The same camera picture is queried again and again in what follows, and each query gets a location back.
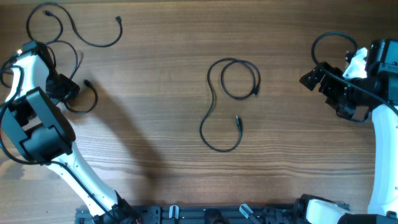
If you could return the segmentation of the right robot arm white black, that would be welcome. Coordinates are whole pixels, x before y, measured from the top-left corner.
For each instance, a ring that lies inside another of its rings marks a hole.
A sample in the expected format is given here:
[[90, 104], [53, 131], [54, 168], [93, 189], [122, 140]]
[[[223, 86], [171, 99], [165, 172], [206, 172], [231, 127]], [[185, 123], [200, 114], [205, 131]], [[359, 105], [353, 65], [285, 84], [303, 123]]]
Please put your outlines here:
[[354, 214], [330, 200], [303, 195], [294, 215], [304, 223], [397, 223], [397, 40], [379, 39], [369, 49], [343, 35], [354, 47], [340, 70], [319, 62], [300, 78], [309, 90], [318, 88], [341, 119], [354, 121], [359, 106], [367, 107], [361, 122], [372, 120], [376, 140], [374, 182], [368, 210]]

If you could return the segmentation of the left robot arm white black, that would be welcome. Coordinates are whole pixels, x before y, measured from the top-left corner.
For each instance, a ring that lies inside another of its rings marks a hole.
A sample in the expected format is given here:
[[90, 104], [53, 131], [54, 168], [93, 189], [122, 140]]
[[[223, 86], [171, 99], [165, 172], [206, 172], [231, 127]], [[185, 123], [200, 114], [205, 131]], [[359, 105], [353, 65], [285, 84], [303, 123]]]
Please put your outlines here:
[[46, 166], [84, 201], [92, 223], [139, 223], [139, 214], [103, 182], [79, 152], [75, 132], [57, 107], [74, 99], [80, 87], [56, 71], [52, 50], [30, 41], [1, 69], [12, 72], [11, 91], [1, 105], [1, 129], [22, 156], [13, 161]]

